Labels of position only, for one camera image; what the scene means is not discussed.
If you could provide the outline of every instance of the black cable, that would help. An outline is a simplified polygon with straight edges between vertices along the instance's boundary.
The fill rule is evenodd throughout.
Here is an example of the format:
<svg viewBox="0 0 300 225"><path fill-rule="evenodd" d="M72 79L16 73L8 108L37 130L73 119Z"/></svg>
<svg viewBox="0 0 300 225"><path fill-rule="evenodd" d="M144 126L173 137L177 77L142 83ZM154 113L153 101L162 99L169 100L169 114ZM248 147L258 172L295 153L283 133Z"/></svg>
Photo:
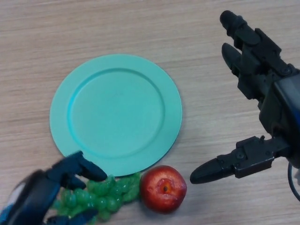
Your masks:
<svg viewBox="0 0 300 225"><path fill-rule="evenodd" d="M298 201L300 202L300 195L299 193L297 192L295 186L294 186L294 182L293 182L293 177L292 177L292 164L289 163L288 167L287 167L287 179L289 181L289 185L290 185L290 188L292 190L292 193L294 194L294 196L298 199Z"/></svg>

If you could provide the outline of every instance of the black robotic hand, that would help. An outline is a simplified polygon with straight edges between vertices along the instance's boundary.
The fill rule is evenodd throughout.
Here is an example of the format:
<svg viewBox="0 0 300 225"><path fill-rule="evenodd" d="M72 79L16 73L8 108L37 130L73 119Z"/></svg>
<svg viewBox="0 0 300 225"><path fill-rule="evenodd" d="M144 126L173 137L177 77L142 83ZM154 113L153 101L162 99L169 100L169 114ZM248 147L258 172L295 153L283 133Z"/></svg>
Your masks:
<svg viewBox="0 0 300 225"><path fill-rule="evenodd" d="M258 101L259 120L272 138L237 142L231 153L196 168L190 181L242 178L270 168L278 157L289 161L290 180L291 167L300 168L300 71L286 64L280 58L281 49L260 29L251 29L241 16L224 11L220 21L235 47L223 44L224 61L238 78L239 90L247 99Z"/></svg>
<svg viewBox="0 0 300 225"><path fill-rule="evenodd" d="M52 168L37 170L22 180L11 193L6 207L0 214L0 225L84 225L98 211L86 210L69 219L64 216L54 216L44 222L45 215L61 187L74 190L84 189L85 183L76 175L94 181L103 181L106 173L77 152L70 155Z"/></svg>

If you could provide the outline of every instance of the table surface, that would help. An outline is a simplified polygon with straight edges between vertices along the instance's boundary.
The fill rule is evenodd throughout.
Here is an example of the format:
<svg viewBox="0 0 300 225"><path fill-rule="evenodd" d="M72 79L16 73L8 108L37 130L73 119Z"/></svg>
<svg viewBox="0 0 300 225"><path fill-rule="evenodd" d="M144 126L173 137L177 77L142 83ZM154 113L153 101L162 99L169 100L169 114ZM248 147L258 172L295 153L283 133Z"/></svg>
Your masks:
<svg viewBox="0 0 300 225"><path fill-rule="evenodd" d="M192 185L190 173L242 139L266 135L257 102L246 100L221 55L233 41L219 22L224 10L242 15L300 66L299 0L1 0L0 204L15 184L62 156L49 130L49 107L61 81L81 63L110 53L143 56L176 82L184 120L176 144L159 164L184 176L187 196L172 215L139 203L124 206L109 224L298 224L299 202L287 161L241 180Z"/></svg>

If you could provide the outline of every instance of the green grapes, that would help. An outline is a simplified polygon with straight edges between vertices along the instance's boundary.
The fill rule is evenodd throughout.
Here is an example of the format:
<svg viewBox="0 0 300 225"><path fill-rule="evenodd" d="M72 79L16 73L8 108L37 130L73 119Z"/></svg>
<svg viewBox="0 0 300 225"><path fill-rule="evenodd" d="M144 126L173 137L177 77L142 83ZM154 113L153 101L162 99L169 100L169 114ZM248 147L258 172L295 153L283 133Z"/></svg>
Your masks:
<svg viewBox="0 0 300 225"><path fill-rule="evenodd" d="M74 194L70 194L65 196L65 202L64 204L68 206L69 208L74 208L77 205L77 199Z"/></svg>
<svg viewBox="0 0 300 225"><path fill-rule="evenodd" d="M77 202L80 205L84 205L90 200L90 194L87 191L84 191L82 189L76 189L74 191L74 194L77 198Z"/></svg>
<svg viewBox="0 0 300 225"><path fill-rule="evenodd" d="M111 214L106 210L100 211L98 213L98 218L100 219L100 221L106 222L111 218Z"/></svg>
<svg viewBox="0 0 300 225"><path fill-rule="evenodd" d="M86 190L63 189L60 193L60 200L53 202L52 209L55 209L60 216L71 218L86 209L97 209L97 217L94 217L88 224L94 225L97 219L102 222L108 221L123 204L139 197L140 178L140 173L121 177L118 180L113 176L108 176L102 182L89 180Z"/></svg>
<svg viewBox="0 0 300 225"><path fill-rule="evenodd" d="M83 211L83 207L80 205L77 205L71 212L70 212L70 217L76 216L78 213L81 213Z"/></svg>
<svg viewBox="0 0 300 225"><path fill-rule="evenodd" d="M140 194L139 186L134 185L131 187L130 191L128 191L126 194L124 194L123 202L124 203L132 202L133 200L138 198L139 194Z"/></svg>
<svg viewBox="0 0 300 225"><path fill-rule="evenodd" d="M112 213L115 213L119 210L120 206L117 202L117 199L112 197L112 196L108 196L107 197L107 206L106 206L106 209L109 211L109 212L112 212Z"/></svg>
<svg viewBox="0 0 300 225"><path fill-rule="evenodd" d="M107 195L111 188L111 184L108 182L100 182L95 185L95 194L99 197Z"/></svg>
<svg viewBox="0 0 300 225"><path fill-rule="evenodd" d="M97 201L97 208L99 211L102 211L106 208L107 206L107 200L105 197L100 197L98 198L98 201Z"/></svg>

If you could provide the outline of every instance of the red apple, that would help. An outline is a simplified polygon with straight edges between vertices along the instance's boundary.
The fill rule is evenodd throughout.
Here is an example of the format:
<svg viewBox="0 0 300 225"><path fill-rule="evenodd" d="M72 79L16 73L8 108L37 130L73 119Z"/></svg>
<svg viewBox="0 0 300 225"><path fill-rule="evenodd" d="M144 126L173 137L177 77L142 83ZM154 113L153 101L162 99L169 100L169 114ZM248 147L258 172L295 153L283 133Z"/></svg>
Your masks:
<svg viewBox="0 0 300 225"><path fill-rule="evenodd" d="M167 165L149 169L140 180L142 202L152 211L168 214L176 211L187 193L180 173Z"/></svg>

